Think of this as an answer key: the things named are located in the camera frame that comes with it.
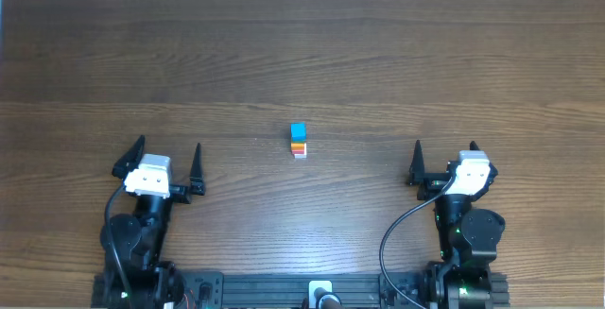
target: wooden table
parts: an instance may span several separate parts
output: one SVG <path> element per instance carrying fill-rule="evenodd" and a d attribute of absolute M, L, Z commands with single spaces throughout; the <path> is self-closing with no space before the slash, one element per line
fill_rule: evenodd
<path fill-rule="evenodd" d="M 377 273 L 413 143 L 476 140 L 515 305 L 602 305 L 605 0 L 4 0 L 0 305 L 85 306 L 112 164 L 139 134 L 206 197 L 164 257 L 226 273 Z M 309 157 L 288 152 L 308 127 Z M 134 199 L 121 197 L 116 212 Z M 391 270 L 439 258 L 426 210 Z"/>

